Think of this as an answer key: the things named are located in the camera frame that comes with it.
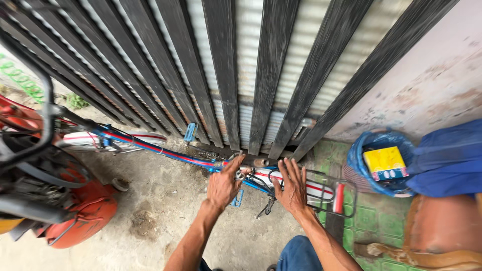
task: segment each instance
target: red stripe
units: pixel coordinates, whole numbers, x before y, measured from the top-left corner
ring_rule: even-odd
[[[261,172],[255,172],[254,175],[260,175],[260,176],[268,177],[268,174],[261,173]],[[278,180],[283,179],[282,177],[278,177],[278,176],[271,176],[271,177],[277,178]],[[321,189],[321,188],[319,188],[319,187],[316,187],[316,186],[313,186],[313,185],[311,185],[311,184],[306,184],[306,187],[313,188],[313,189],[319,190],[319,191],[323,191],[323,189]],[[328,190],[326,190],[326,189],[325,189],[325,193],[333,195],[333,192],[328,191]]]
[[[153,138],[159,138],[159,139],[163,139],[163,140],[166,140],[165,137],[162,137],[162,136],[156,136],[156,135],[131,135],[131,136],[139,136],[139,137],[153,137]],[[70,139],[80,139],[80,138],[91,138],[90,136],[78,136],[78,137],[67,137],[68,140]]]
[[[124,136],[120,136],[120,135],[115,135],[115,134],[112,134],[112,133],[110,133],[110,132],[104,132],[104,134],[109,135],[109,136],[111,136],[111,137],[113,137],[113,138],[120,137],[120,138],[122,138],[122,139],[124,139],[124,140],[126,140],[126,141],[128,141],[128,140],[131,139],[131,138],[129,138],[129,137],[124,137]],[[180,155],[171,153],[171,152],[168,151],[168,150],[157,149],[157,148],[155,148],[155,147],[146,145],[146,144],[141,143],[141,142],[138,142],[138,141],[136,141],[135,143],[138,144],[138,145],[141,145],[141,146],[143,146],[143,147],[156,150],[156,151],[158,151],[158,152],[163,151],[163,153],[167,153],[167,154],[169,154],[169,155],[175,156],[175,157],[180,158],[180,159],[189,160],[189,158],[187,158],[187,157],[184,157],[184,156],[180,156]],[[213,163],[201,162],[201,161],[196,161],[196,163],[203,164],[203,165],[213,165]]]
[[[321,188],[319,188],[319,187],[316,187],[316,186],[313,186],[313,185],[311,185],[311,184],[306,184],[306,187],[313,188],[313,189],[316,189],[316,190],[319,190],[319,191],[323,191],[323,189],[321,189]],[[333,192],[328,191],[328,190],[326,190],[326,189],[325,189],[325,193],[333,195]]]

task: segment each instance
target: finger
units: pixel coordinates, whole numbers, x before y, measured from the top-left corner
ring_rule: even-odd
[[[278,182],[276,178],[271,178],[271,182],[273,183],[273,186],[274,186],[275,196],[278,200],[280,200],[282,195],[280,182]]]
[[[296,160],[294,158],[291,159],[291,164],[293,165],[293,168],[295,169],[296,177],[298,178],[298,180],[301,180],[300,167],[298,166],[298,163],[296,163]]]
[[[306,167],[301,169],[301,183],[306,186]]]
[[[290,177],[288,176],[288,171],[286,171],[286,168],[284,167],[284,163],[283,163],[283,160],[279,160],[278,161],[278,169],[280,170],[281,172],[281,176],[283,176],[283,180],[284,180],[284,185],[291,185],[291,180],[290,180]]]
[[[239,191],[239,190],[240,190],[241,185],[242,185],[242,180],[236,180],[236,181],[235,181],[236,191]]]
[[[238,155],[236,156],[233,160],[231,160],[229,162],[229,164],[227,164],[224,168],[223,168],[223,172],[229,172],[229,173],[234,173],[236,172],[236,170],[238,170],[238,168],[240,167],[242,161],[244,160],[244,157],[246,156],[246,154],[241,154],[241,155]]]
[[[290,163],[290,161],[288,160],[288,158],[284,158],[284,164],[286,165],[286,169],[288,170],[288,173],[290,175],[290,179],[293,181],[293,182],[299,182],[299,180],[296,178],[296,173],[295,173],[295,169],[293,168],[293,165]]]
[[[253,172],[253,169],[251,167],[241,169],[241,173],[243,173],[244,175],[250,174],[251,172]]]

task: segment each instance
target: blue plastic bag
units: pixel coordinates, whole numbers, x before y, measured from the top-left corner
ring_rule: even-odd
[[[405,165],[409,165],[412,162],[414,156],[414,145],[406,136],[402,133],[395,131],[387,132],[364,132],[353,143],[348,151],[347,163],[351,166],[356,173],[365,177],[370,183],[372,190],[381,194],[385,194],[391,197],[395,197],[397,193],[406,193],[411,196],[415,195],[411,189],[407,187],[405,182],[411,178],[411,176],[392,179],[389,183],[377,182],[373,179],[372,173],[368,170],[363,160],[363,148],[383,149],[397,146],[400,154],[402,155]]]

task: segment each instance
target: dirt stain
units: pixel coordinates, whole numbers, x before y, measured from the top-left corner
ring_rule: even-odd
[[[149,241],[155,241],[157,239],[157,221],[152,217],[151,211],[151,204],[148,201],[143,201],[133,213],[129,233],[135,238]]]

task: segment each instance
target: blue pedal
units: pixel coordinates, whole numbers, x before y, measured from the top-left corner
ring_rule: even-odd
[[[239,207],[241,206],[241,201],[242,201],[242,195],[244,194],[244,190],[243,189],[240,189],[239,193],[236,195],[236,197],[234,197],[233,199],[233,202],[231,202],[231,206],[234,206],[234,207]]]
[[[196,132],[198,130],[197,123],[189,123],[186,129],[186,134],[184,135],[184,141],[192,142],[196,140]]]

